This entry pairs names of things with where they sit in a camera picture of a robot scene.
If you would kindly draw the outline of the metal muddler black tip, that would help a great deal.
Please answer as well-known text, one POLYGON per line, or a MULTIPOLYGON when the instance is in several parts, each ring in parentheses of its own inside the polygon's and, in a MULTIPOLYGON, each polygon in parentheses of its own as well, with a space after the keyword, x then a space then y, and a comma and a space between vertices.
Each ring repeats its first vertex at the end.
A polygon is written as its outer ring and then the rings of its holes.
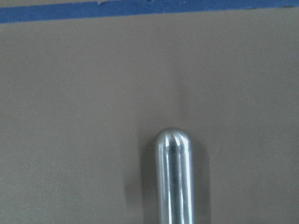
POLYGON ((156 137, 155 162, 158 214, 161 224, 193 224, 192 143, 179 128, 156 137))

